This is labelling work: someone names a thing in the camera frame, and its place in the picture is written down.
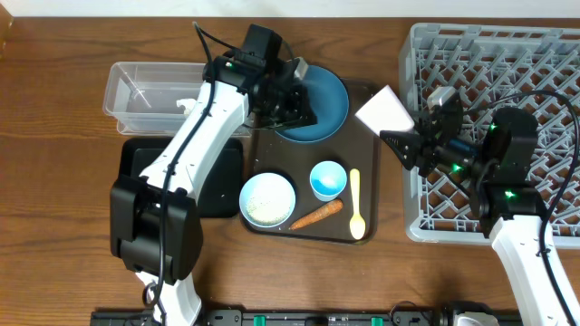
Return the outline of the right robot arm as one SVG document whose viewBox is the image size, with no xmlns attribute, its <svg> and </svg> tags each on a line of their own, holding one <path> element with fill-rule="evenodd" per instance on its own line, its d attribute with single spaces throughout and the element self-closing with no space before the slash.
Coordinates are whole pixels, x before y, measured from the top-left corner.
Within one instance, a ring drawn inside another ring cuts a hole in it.
<svg viewBox="0 0 580 326">
<path fill-rule="evenodd" d="M 437 167 L 470 180 L 472 215 L 490 240 L 509 279 L 526 325 L 576 325 L 579 302 L 561 264 L 549 224 L 555 210 L 527 182 L 538 142 L 538 122 L 509 105 L 511 97 L 484 105 L 492 120 L 480 145 L 459 139 L 467 112 L 452 95 L 411 123 L 411 130 L 378 135 L 402 165 L 426 177 Z"/>
</svg>

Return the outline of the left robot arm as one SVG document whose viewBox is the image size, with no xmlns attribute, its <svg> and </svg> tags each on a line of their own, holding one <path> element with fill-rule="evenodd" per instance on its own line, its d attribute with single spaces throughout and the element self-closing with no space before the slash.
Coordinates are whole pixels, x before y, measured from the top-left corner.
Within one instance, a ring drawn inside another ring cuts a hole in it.
<svg viewBox="0 0 580 326">
<path fill-rule="evenodd" d="M 249 116 L 261 129 L 312 125 L 302 57 L 280 59 L 283 38 L 252 24 L 240 47 L 207 58 L 192 112 L 159 156 L 110 192 L 111 253 L 143 281 L 140 312 L 92 320 L 109 325 L 193 325 L 202 303 L 192 270 L 203 233 L 197 201 L 222 148 Z"/>
</svg>

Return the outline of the light blue plastic cup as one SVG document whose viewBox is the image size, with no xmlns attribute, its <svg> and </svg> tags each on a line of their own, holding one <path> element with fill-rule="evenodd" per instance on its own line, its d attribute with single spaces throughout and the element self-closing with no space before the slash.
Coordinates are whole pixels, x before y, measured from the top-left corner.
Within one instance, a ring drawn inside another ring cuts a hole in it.
<svg viewBox="0 0 580 326">
<path fill-rule="evenodd" d="M 314 196 L 323 202 L 336 199 L 344 191 L 347 180 L 345 169 L 331 160 L 317 163 L 309 176 Z"/>
</svg>

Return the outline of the pink plastic cup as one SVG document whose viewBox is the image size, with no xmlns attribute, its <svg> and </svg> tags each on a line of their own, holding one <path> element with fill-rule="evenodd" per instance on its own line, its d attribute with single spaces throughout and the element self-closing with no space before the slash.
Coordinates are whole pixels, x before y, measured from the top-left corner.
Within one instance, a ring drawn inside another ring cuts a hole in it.
<svg viewBox="0 0 580 326">
<path fill-rule="evenodd" d="M 389 85 L 373 95 L 354 114 L 366 128 L 379 136 L 382 131 L 411 131 L 414 121 Z"/>
</svg>

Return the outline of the white tissue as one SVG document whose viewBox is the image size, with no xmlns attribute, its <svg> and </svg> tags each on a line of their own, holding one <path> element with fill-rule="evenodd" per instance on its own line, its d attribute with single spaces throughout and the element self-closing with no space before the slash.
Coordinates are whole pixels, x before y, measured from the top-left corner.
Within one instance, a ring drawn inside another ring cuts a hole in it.
<svg viewBox="0 0 580 326">
<path fill-rule="evenodd" d="M 185 116 L 188 116 L 197 105 L 197 101 L 195 99 L 181 99 L 176 101 L 176 105 Z"/>
</svg>

